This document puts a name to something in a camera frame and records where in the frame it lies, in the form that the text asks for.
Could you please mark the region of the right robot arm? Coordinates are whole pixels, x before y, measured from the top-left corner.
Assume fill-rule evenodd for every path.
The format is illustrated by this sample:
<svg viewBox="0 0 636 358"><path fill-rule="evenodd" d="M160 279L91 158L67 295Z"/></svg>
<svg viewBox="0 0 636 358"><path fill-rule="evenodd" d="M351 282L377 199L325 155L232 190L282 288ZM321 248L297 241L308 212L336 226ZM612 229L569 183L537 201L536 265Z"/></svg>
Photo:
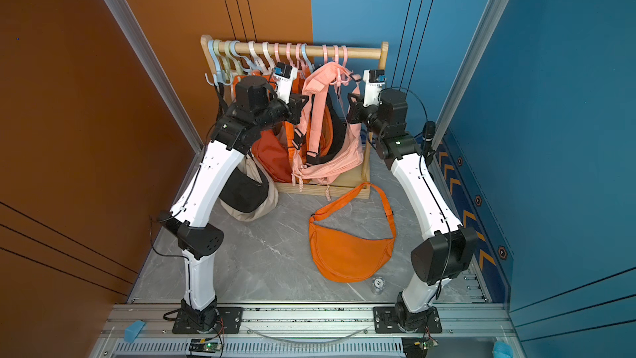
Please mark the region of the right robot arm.
<svg viewBox="0 0 636 358"><path fill-rule="evenodd" d="M422 243L411 253L414 275L397 297L393 320L403 332L439 333L434 303L443 287L469 268L479 237L453 213L428 170L437 126L425 122L420 139L407 132L407 93L399 89L350 93L348 101L348 122L363 124L376 136L376 152L406 193L422 232Z"/></svg>

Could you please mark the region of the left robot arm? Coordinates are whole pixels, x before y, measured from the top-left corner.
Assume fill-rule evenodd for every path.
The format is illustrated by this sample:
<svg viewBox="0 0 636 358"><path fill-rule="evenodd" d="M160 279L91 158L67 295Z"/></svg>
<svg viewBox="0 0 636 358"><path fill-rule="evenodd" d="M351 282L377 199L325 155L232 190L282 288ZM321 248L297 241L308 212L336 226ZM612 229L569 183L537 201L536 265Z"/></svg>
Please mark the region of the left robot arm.
<svg viewBox="0 0 636 358"><path fill-rule="evenodd" d="M210 224L215 202L231 174L264 130L287 121L298 124L308 98L292 92L290 77L246 76L236 100L216 121L195 175L161 224L177 238L185 261L185 295L173 328L198 333L220 331L214 287L215 253L224 233Z"/></svg>

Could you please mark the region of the orange crescent sling bag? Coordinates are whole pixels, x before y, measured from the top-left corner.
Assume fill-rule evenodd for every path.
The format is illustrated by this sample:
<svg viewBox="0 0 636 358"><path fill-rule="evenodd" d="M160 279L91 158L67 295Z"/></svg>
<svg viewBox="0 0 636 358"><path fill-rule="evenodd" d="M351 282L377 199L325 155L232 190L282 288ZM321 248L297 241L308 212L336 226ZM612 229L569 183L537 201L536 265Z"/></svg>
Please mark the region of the orange crescent sling bag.
<svg viewBox="0 0 636 358"><path fill-rule="evenodd" d="M320 225L338 210L356 199L370 187L379 194L392 236L388 239L368 240ZM309 243L316 268L336 283L359 283L372 278L391 260L397 239L394 212L385 192L370 182L363 182L337 200L312 213L309 218Z"/></svg>

